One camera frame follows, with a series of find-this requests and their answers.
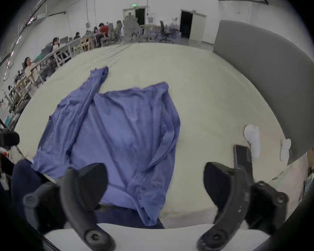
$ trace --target white sock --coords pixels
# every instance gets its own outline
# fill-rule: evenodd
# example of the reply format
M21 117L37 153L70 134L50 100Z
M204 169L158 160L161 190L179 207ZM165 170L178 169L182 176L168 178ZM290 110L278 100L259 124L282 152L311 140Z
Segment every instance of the white sock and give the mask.
M281 151L280 151L280 160L282 162L287 162L289 159L289 149L292 142L290 139L282 140Z
M251 157L258 159L260 155L259 127L248 124L244 128L244 137L250 143Z

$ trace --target black hair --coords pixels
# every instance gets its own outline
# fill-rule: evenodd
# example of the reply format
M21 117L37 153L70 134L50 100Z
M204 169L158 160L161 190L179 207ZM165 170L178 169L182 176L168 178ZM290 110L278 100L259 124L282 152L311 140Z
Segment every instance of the black hair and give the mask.
M30 59L29 57L26 57L25 59L24 59L24 67L25 68L27 68L27 59Z
M54 42L57 42L59 41L59 38L58 37L55 37L53 40L52 40L52 46L54 46Z

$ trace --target blue long-sleeve shirt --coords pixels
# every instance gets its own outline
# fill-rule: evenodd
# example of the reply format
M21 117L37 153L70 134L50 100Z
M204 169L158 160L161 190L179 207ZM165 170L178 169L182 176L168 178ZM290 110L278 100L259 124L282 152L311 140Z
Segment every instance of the blue long-sleeve shirt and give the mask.
M108 67L94 70L57 106L39 142L33 169L56 179L66 169L104 163L109 185L101 202L138 211L155 225L170 184L180 119L159 83L96 93Z

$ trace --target computer monitor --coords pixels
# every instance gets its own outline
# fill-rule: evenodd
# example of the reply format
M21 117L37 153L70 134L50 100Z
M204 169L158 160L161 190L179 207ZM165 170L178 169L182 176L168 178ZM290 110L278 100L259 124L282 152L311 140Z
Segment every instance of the computer monitor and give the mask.
M69 41L69 37L66 36L66 37L60 39L60 40L59 40L59 43L60 43L60 44L66 44L68 41Z
M42 58L50 53L49 47L45 47L42 49Z

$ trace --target gray partition wall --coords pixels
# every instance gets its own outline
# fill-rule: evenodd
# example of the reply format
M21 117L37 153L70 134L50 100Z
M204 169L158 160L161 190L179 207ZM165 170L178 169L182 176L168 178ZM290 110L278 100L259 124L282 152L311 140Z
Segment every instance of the gray partition wall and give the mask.
M314 145L314 62L287 39L246 23L222 20L214 53L259 90L286 138L289 164Z

